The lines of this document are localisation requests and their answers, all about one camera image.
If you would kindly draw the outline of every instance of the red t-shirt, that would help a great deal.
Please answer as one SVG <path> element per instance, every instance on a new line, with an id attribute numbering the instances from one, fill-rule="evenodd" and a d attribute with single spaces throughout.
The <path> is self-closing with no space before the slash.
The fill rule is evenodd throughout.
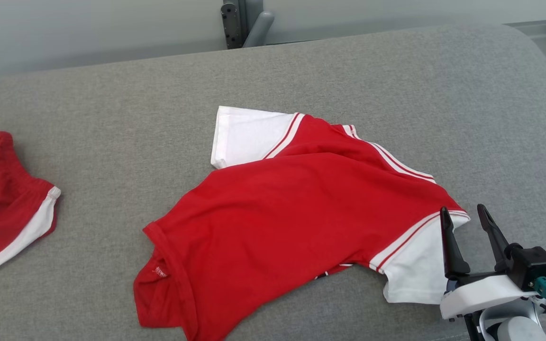
<path id="1" fill-rule="evenodd" d="M 469 217 L 353 126 L 220 107 L 210 161 L 219 170 L 145 227 L 155 250 L 134 283 L 142 326 L 223 339 L 262 304 L 353 263 L 387 275 L 388 302 L 440 302 L 440 208 L 457 227 Z"/>

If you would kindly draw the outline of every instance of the gray fabric surface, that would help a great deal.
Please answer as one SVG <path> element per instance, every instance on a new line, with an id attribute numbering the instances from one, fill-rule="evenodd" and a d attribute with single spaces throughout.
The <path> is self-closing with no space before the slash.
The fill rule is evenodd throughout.
<path id="1" fill-rule="evenodd" d="M 546 59 L 505 26 L 433 27 L 0 79 L 0 130 L 62 189 L 56 231 L 0 267 L 0 339 L 172 339 L 140 328 L 141 229 L 212 171 L 218 105 L 353 124 L 433 174 L 472 214 L 472 270 L 494 264 L 476 204 L 511 242 L 546 248 Z M 229 340 L 468 339 L 437 306 L 387 304 L 353 267 L 245 319 Z"/>

